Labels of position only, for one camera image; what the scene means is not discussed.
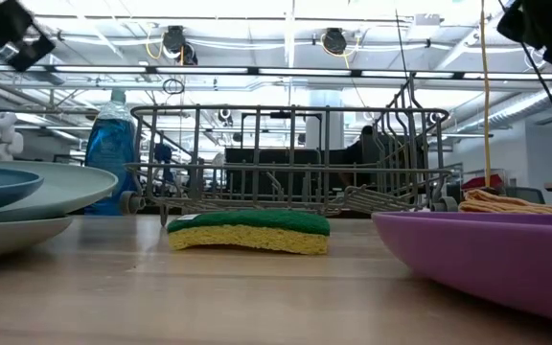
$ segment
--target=person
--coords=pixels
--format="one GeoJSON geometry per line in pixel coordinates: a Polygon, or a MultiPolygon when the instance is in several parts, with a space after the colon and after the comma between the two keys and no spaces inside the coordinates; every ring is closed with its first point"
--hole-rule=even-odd
{"type": "MultiPolygon", "coordinates": [[[[365,126],[361,129],[359,140],[344,150],[344,164],[363,164],[363,145],[361,144],[361,138],[364,135],[372,135],[373,132],[372,126],[365,126]]],[[[338,175],[346,187],[353,186],[354,182],[356,182],[357,186],[362,186],[364,184],[369,185],[372,183],[372,177],[369,173],[358,173],[356,175],[356,180],[353,174],[349,172],[340,172],[338,175]]]]}

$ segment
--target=metal wire dish rack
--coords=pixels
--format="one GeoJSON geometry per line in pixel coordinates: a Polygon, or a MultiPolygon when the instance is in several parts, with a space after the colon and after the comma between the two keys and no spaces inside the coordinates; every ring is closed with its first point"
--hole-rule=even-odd
{"type": "Polygon", "coordinates": [[[151,123],[139,121],[136,149],[139,157],[143,127],[150,130],[149,157],[154,156],[155,136],[160,133],[157,117],[180,116],[184,111],[195,112],[194,148],[198,148],[202,111],[222,109],[251,111],[257,117],[266,112],[286,113],[290,120],[287,162],[270,161],[270,149],[260,148],[261,122],[255,122],[254,149],[249,160],[224,163],[222,166],[206,164],[198,157],[197,149],[187,151],[189,164],[172,162],[131,163],[131,171],[138,193],[125,193],[121,198],[124,213],[135,213],[144,201],[160,207],[161,223],[165,225],[170,208],[180,208],[182,214],[206,213],[240,209],[285,208],[313,212],[320,215],[336,215],[342,210],[363,213],[376,211],[415,211],[430,207],[438,211],[454,211],[456,203],[440,197],[445,178],[450,174],[443,169],[441,124],[449,116],[437,108],[397,107],[329,107],[329,106],[248,106],[248,105],[162,105],[138,106],[131,110],[133,116],[152,111],[151,123]],[[326,128],[324,145],[317,149],[296,148],[295,121],[309,113],[319,114],[326,128]],[[361,136],[363,163],[344,165],[331,162],[330,118],[334,112],[372,113],[374,133],[361,136]],[[394,121],[400,132],[394,130],[394,121]],[[438,169],[428,168],[429,137],[435,138],[438,153],[438,169]],[[189,176],[188,185],[179,181],[166,181],[159,171],[170,169],[189,176]],[[340,183],[338,173],[349,173],[353,182],[365,174],[371,183],[362,186],[334,187],[340,183]],[[146,190],[140,177],[146,179],[146,190]],[[172,187],[171,195],[160,194],[172,187]]]}

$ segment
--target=plastic bottle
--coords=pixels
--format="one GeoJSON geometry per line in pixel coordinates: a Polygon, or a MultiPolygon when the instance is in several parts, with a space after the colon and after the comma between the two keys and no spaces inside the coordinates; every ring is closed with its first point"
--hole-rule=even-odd
{"type": "Polygon", "coordinates": [[[97,115],[86,147],[85,165],[114,173],[119,182],[112,196],[102,199],[84,210],[87,215],[121,215],[119,198],[124,191],[134,189],[126,163],[134,161],[133,137],[135,121],[125,104],[123,90],[112,90],[110,102],[97,115]]]}

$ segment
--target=table surface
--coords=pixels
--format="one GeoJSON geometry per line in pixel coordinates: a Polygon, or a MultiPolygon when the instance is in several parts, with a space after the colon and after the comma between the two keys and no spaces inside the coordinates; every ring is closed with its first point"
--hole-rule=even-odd
{"type": "Polygon", "coordinates": [[[552,321],[413,274],[369,219],[327,256],[171,252],[158,216],[75,218],[0,258],[0,344],[552,344],[552,321]]]}

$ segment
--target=ceiling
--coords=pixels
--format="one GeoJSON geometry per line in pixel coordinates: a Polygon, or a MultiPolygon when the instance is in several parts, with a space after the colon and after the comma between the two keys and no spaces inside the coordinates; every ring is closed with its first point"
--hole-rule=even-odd
{"type": "MultiPolygon", "coordinates": [[[[351,69],[482,71],[480,45],[474,36],[480,18],[477,0],[396,0],[389,4],[381,2],[380,6],[376,0],[195,0],[183,6],[168,0],[22,0],[21,3],[57,44],[53,53],[40,61],[43,64],[176,65],[177,59],[165,54],[158,58],[150,55],[158,55],[158,41],[168,26],[182,25],[202,66],[346,69],[344,58],[326,54],[320,44],[326,28],[337,27],[343,29],[347,38],[351,69]],[[412,18],[426,13],[438,14],[442,19],[440,28],[430,37],[430,44],[425,39],[408,38],[412,18]],[[458,44],[462,41],[467,42],[463,47],[458,44]]],[[[490,3],[486,9],[489,69],[531,73],[520,47],[495,30],[501,9],[496,1],[490,3]]],[[[542,63],[538,54],[535,57],[542,63]]],[[[164,79],[175,76],[57,74],[57,77],[63,80],[62,85],[53,86],[28,74],[0,73],[0,84],[20,90],[32,100],[57,104],[58,109],[83,110],[100,109],[108,102],[112,87],[127,89],[130,106],[153,102],[307,105],[312,93],[325,89],[339,91],[345,106],[384,106],[402,83],[380,79],[353,83],[342,78],[304,77],[292,78],[289,84],[289,78],[271,76],[187,76],[184,95],[170,96],[161,87],[164,79]]],[[[416,98],[423,106],[454,110],[462,120],[482,107],[482,97],[478,97],[482,94],[481,81],[424,80],[416,86],[416,98]]],[[[518,92],[539,90],[540,86],[533,82],[496,81],[492,82],[492,88],[493,99],[503,99],[518,92]]],[[[40,108],[18,96],[0,88],[0,106],[40,108]]],[[[240,114],[235,113],[234,127],[240,126],[240,119],[240,114]]],[[[345,126],[351,131],[345,137],[345,143],[349,144],[356,138],[352,131],[369,120],[362,114],[345,119],[345,126]]],[[[70,127],[92,124],[84,116],[73,115],[45,120],[70,127]]],[[[187,150],[193,150],[193,134],[183,131],[194,125],[192,118],[158,120],[159,127],[169,128],[165,134],[187,150]]],[[[250,132],[254,120],[246,119],[245,125],[248,129],[244,131],[250,132]]],[[[206,112],[201,126],[220,127],[216,112],[206,112]]],[[[261,126],[287,129],[288,121],[262,118],[261,126]]],[[[297,122],[297,127],[303,129],[304,123],[297,122]]],[[[82,140],[88,136],[86,129],[65,132],[82,140]]],[[[217,143],[214,138],[201,137],[201,156],[211,159],[231,143],[231,134],[216,136],[217,143]]],[[[250,136],[244,140],[252,142],[250,136]]],[[[288,143],[286,134],[269,134],[262,136],[261,146],[285,143],[288,143]]]]}

